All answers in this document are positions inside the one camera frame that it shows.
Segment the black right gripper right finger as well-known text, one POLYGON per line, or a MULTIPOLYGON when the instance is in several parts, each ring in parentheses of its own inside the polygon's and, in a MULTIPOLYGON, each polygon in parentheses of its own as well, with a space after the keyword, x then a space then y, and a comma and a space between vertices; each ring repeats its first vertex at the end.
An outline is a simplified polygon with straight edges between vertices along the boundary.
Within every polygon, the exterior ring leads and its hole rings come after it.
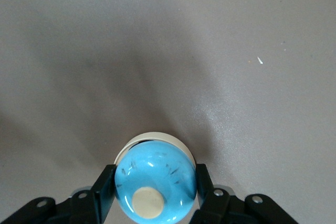
POLYGON ((199 208, 189 224, 299 224, 272 198, 251 194, 244 200, 215 187, 205 164, 196 164, 199 208))

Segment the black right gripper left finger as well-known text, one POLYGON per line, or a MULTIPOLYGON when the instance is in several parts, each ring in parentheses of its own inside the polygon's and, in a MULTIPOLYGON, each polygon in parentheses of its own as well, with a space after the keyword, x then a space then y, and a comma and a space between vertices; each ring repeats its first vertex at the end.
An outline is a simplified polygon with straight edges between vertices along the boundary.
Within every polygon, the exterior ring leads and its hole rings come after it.
POLYGON ((82 189, 61 203, 38 197, 0 224, 104 224, 115 198, 117 166, 107 165, 90 189, 82 189))

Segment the blue call bell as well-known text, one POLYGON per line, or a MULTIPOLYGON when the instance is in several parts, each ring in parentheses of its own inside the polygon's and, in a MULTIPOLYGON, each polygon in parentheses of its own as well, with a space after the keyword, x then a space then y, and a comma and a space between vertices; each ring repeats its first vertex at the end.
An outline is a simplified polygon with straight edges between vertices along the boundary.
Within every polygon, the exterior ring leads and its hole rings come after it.
POLYGON ((116 198, 136 224, 177 224, 191 211, 196 163, 176 137, 161 132, 135 136, 114 163, 116 198))

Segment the brown table mat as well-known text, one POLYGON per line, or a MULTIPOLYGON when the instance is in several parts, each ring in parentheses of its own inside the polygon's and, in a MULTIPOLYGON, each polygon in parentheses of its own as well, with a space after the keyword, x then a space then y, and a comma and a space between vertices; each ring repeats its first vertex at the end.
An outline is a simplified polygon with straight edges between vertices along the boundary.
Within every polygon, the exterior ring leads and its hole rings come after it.
POLYGON ((0 0, 0 221, 151 131, 336 224, 336 0, 0 0))

